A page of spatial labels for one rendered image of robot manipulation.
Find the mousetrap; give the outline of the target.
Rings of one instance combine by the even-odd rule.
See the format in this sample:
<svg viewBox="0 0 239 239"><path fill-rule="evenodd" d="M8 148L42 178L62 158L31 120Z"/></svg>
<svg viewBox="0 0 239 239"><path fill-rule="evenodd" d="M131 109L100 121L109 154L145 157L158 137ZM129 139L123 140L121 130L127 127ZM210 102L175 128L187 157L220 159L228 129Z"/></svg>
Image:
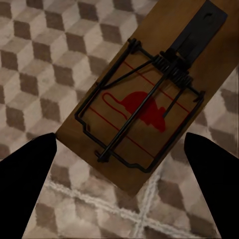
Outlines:
<svg viewBox="0 0 239 239"><path fill-rule="evenodd" d="M239 0L159 0L55 133L134 198L239 64Z"/></svg>

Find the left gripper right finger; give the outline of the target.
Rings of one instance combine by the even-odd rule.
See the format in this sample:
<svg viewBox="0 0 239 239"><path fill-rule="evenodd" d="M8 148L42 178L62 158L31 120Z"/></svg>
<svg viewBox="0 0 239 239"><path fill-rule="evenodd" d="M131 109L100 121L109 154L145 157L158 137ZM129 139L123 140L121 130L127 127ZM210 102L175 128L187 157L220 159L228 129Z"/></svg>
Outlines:
<svg viewBox="0 0 239 239"><path fill-rule="evenodd" d="M222 239L239 239L239 159L189 132L184 151Z"/></svg>

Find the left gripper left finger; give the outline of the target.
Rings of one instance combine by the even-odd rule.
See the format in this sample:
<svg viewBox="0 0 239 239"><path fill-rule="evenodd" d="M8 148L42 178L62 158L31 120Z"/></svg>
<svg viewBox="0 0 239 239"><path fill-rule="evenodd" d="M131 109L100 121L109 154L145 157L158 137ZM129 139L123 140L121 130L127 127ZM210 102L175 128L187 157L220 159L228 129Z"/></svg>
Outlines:
<svg viewBox="0 0 239 239"><path fill-rule="evenodd" d="M56 152L51 132L0 162L0 239L22 239Z"/></svg>

